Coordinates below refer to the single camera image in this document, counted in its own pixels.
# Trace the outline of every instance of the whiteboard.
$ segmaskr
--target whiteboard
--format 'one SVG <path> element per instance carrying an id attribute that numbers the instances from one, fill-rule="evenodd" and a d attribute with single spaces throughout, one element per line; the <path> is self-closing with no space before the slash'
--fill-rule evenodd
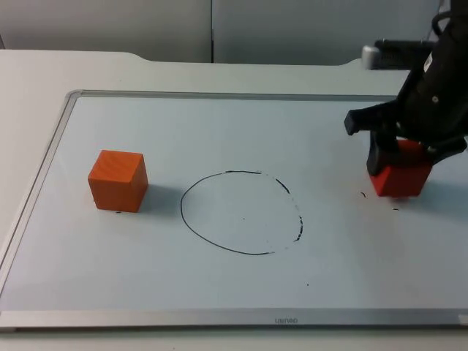
<path id="1" fill-rule="evenodd" d="M 419 198 L 377 197 L 369 136 L 343 126 L 349 109 L 376 103 L 75 96 L 11 267 L 1 268 L 0 326 L 33 312 L 121 311 L 249 311 L 229 324 L 271 311 L 288 311 L 286 323 L 333 324 L 327 316 L 339 311 L 350 325 L 364 312 L 386 316 L 364 324 L 425 312 L 422 324 L 463 324 L 468 155 L 434 167 Z M 138 214 L 96 209 L 87 176 L 102 149 L 144 155 L 150 185 Z M 284 324 L 283 315 L 262 324 Z"/>

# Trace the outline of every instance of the white surface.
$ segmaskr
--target white surface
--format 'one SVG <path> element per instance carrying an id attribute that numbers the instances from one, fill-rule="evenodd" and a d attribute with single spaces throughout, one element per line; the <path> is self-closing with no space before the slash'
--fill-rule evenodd
<path id="1" fill-rule="evenodd" d="M 125 53 L 0 50 L 0 233 L 6 235 L 31 185 L 68 91 L 87 88 L 283 94 L 397 94 L 406 72 L 343 67 L 162 64 Z M 448 331 L 183 331 L 23 334 L 2 350 L 464 350 Z"/>
<path id="2" fill-rule="evenodd" d="M 99 50 L 211 62 L 210 0 L 1 0 L 7 49 Z"/>
<path id="3" fill-rule="evenodd" d="M 468 154 L 434 168 L 418 199 L 378 198 L 368 135 L 343 127 L 349 109 L 375 103 L 80 98 L 0 308 L 467 308 Z M 95 208 L 87 175 L 102 149 L 145 155 L 138 215 Z M 186 222 L 228 248 L 274 253 L 227 252 L 184 225 L 182 194 L 225 170 L 264 174 L 200 182 Z"/>
<path id="4" fill-rule="evenodd" d="M 378 39 L 427 39 L 439 0 L 213 0 L 214 61 L 343 64 Z"/>

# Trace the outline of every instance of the red cube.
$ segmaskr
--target red cube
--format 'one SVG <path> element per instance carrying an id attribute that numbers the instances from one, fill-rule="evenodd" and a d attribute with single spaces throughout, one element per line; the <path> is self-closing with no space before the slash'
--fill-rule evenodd
<path id="1" fill-rule="evenodd" d="M 416 197 L 432 169 L 424 148 L 414 141 L 400 140 L 400 165 L 389 165 L 379 175 L 371 175 L 375 192 L 386 197 Z"/>

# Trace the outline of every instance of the orange cube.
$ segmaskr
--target orange cube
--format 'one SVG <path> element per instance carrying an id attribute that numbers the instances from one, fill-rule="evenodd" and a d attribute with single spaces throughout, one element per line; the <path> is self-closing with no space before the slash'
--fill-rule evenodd
<path id="1" fill-rule="evenodd" d="M 148 188 L 143 155 L 102 150 L 88 182 L 97 208 L 138 212 Z"/>

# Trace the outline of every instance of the hand-drawn circle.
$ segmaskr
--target hand-drawn circle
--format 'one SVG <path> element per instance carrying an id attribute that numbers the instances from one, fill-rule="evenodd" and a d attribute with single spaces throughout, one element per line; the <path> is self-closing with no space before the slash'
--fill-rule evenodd
<path id="1" fill-rule="evenodd" d="M 209 175 L 187 189 L 180 205 L 182 219 L 194 234 L 240 254 L 289 249 L 303 232 L 290 190 L 261 172 L 228 170 Z"/>

